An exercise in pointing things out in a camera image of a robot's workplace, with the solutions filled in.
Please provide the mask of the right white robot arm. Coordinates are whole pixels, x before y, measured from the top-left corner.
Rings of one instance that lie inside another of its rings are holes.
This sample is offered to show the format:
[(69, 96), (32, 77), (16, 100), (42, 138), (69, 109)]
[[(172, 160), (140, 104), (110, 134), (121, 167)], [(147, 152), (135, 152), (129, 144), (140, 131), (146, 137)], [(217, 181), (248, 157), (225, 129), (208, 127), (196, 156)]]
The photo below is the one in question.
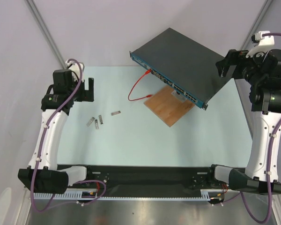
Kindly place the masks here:
[(246, 80), (254, 125), (249, 162), (245, 169), (212, 165), (207, 185), (226, 183), (232, 190), (260, 195), (281, 194), (277, 157), (281, 137), (281, 50), (258, 52), (229, 50), (216, 63), (220, 77)]

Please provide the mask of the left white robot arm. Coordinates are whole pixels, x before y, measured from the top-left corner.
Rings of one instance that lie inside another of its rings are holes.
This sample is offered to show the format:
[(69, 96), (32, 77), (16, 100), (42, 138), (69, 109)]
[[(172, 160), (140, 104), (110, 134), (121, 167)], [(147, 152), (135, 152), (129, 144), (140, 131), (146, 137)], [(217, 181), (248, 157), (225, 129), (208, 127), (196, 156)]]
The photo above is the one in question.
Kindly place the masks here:
[(84, 166), (58, 170), (57, 156), (62, 130), (74, 102), (94, 101), (94, 80), (85, 88), (83, 71), (77, 65), (53, 72), (51, 84), (41, 101), (42, 121), (37, 144), (26, 169), (20, 169), (18, 178), (33, 193), (63, 194), (79, 183), (88, 188), (94, 176)]

